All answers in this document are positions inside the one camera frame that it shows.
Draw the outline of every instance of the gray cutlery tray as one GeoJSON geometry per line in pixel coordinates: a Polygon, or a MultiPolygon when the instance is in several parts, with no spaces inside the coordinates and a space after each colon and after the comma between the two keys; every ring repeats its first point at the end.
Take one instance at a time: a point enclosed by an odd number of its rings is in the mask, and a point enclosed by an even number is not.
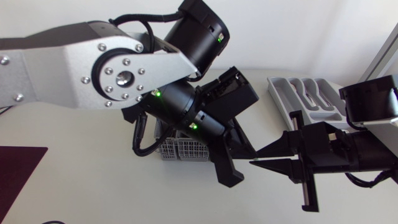
{"type": "Polygon", "coordinates": [[[323,78],[269,77],[268,91],[290,130],[294,130],[289,117],[292,111],[301,110],[304,124],[325,121],[336,128],[348,129],[345,102],[338,90],[323,78]]]}

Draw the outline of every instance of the plastic utensil organizer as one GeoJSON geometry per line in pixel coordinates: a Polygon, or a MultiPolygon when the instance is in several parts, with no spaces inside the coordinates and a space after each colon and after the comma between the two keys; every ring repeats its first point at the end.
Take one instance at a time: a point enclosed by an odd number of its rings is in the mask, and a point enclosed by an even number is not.
{"type": "Polygon", "coordinates": [[[294,130],[294,126],[289,113],[297,110],[302,111],[304,124],[325,121],[339,129],[349,128],[345,101],[340,99],[338,85],[322,78],[267,79],[268,91],[290,130],[294,130]]]}
{"type": "MultiPolygon", "coordinates": [[[[164,132],[163,124],[156,120],[155,138],[158,139],[164,132]]],[[[162,160],[190,162],[206,162],[209,160],[209,149],[200,142],[191,139],[183,133],[174,130],[173,133],[157,149],[162,160]]]]}

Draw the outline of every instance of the dark red mat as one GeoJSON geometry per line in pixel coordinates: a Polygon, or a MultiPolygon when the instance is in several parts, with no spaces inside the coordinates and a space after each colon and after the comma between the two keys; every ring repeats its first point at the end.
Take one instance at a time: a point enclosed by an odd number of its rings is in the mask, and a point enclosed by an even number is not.
{"type": "Polygon", "coordinates": [[[0,146],[0,223],[46,152],[46,147],[0,146]]]}

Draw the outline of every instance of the screw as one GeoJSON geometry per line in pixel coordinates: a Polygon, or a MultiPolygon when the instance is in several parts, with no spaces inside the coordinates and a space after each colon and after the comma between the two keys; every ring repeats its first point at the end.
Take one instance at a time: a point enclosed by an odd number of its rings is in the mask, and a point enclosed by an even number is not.
{"type": "Polygon", "coordinates": [[[24,100],[24,95],[18,93],[14,96],[14,100],[17,102],[21,102],[22,100],[24,100]]]}
{"type": "Polygon", "coordinates": [[[123,59],[123,65],[125,66],[130,65],[130,60],[128,58],[123,59]]]}
{"type": "Polygon", "coordinates": [[[83,78],[81,78],[81,82],[84,83],[84,84],[89,84],[90,83],[90,78],[83,77],[83,78]]]}
{"type": "Polygon", "coordinates": [[[138,74],[140,74],[140,75],[145,74],[145,69],[140,68],[140,69],[138,70],[138,74]]]}
{"type": "Polygon", "coordinates": [[[111,87],[111,86],[105,87],[105,92],[112,93],[112,91],[113,91],[113,87],[111,87]]]}
{"type": "Polygon", "coordinates": [[[123,93],[122,95],[122,99],[126,100],[129,98],[129,95],[127,93],[123,93]]]}
{"type": "Polygon", "coordinates": [[[144,50],[144,46],[142,46],[142,44],[137,44],[136,50],[138,51],[138,53],[141,53],[144,50]]]}
{"type": "Polygon", "coordinates": [[[105,106],[106,107],[111,107],[112,106],[112,102],[110,102],[110,101],[105,102],[105,106]]]}
{"type": "Polygon", "coordinates": [[[104,44],[98,44],[98,50],[100,50],[100,51],[105,51],[105,50],[106,50],[106,45],[104,45],[104,44]]]}
{"type": "Polygon", "coordinates": [[[0,56],[0,64],[1,65],[8,65],[10,63],[10,58],[7,56],[0,56]]]}
{"type": "Polygon", "coordinates": [[[113,69],[112,68],[105,68],[105,74],[112,75],[113,69]]]}

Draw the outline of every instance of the robotic arm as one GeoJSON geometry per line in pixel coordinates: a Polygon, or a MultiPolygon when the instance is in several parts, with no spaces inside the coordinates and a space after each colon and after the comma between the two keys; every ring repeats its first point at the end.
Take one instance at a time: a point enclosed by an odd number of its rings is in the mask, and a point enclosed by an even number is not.
{"type": "MultiPolygon", "coordinates": [[[[367,129],[345,133],[326,123],[304,126],[300,113],[293,113],[297,129],[256,152],[234,118],[258,100],[243,74],[233,67],[204,86],[189,84],[204,76],[228,41],[226,26],[201,0],[184,0],[177,13],[166,16],[124,15],[109,23],[84,22],[0,39],[0,108],[44,101],[122,109],[124,119],[136,123],[132,148],[138,156],[153,152],[177,129],[209,147],[218,181],[228,187],[244,179],[232,159],[298,155],[296,160],[251,163],[301,183],[306,211],[318,211],[314,174],[384,170],[372,184],[388,177],[397,182],[398,151],[386,137],[397,133],[397,77],[341,90],[348,122],[367,129]],[[174,20],[165,40],[154,37],[148,24],[174,20]],[[142,22],[148,33],[128,35],[117,28],[128,21],[142,22]],[[146,113],[166,127],[155,144],[141,149],[146,113]]],[[[347,176],[357,185],[372,186],[347,176]]]]}
{"type": "Polygon", "coordinates": [[[184,0],[166,16],[124,15],[84,22],[26,38],[0,39],[0,108],[43,101],[70,108],[123,109],[134,123],[133,151],[152,153],[173,129],[209,146],[220,183],[243,180],[232,158],[253,159],[255,150],[235,116],[258,100],[236,68],[205,86],[201,79],[225,48],[229,32],[201,0],[184,0]],[[160,40],[148,22],[177,20],[160,40]],[[127,35],[117,26],[142,22],[147,34],[127,35]],[[146,113],[167,124],[152,146],[140,148],[146,113]]]}

